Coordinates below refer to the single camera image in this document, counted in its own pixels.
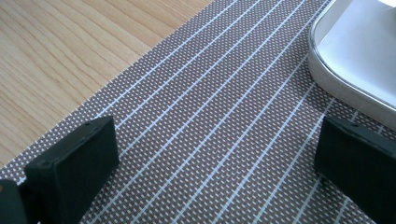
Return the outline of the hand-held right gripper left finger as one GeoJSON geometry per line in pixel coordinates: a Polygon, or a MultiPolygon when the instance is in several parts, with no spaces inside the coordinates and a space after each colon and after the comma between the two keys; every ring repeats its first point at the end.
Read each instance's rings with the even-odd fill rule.
{"type": "Polygon", "coordinates": [[[114,119],[78,126],[29,162],[24,172],[37,193],[43,224],[78,224],[119,165],[114,119]]]}

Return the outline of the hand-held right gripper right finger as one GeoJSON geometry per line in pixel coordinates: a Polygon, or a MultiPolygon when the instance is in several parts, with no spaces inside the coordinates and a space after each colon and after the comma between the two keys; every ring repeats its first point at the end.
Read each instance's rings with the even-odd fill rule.
{"type": "Polygon", "coordinates": [[[314,167],[377,224],[396,224],[396,142],[345,119],[326,117],[314,167]]]}

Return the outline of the beige plate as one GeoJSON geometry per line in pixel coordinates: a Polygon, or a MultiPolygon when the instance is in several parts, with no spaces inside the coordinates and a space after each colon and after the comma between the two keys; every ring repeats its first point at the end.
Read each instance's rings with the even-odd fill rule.
{"type": "Polygon", "coordinates": [[[396,131],[396,0],[331,0],[308,44],[323,90],[396,131]]]}

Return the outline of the grey striped woven placemat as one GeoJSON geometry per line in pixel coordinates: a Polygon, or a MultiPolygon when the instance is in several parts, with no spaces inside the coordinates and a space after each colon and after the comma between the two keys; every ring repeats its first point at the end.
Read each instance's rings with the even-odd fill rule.
{"type": "Polygon", "coordinates": [[[86,224],[361,224],[314,169],[322,120],[396,132],[321,89],[308,31],[330,0],[216,0],[20,156],[24,166],[83,122],[115,120],[120,164],[86,224]]]}

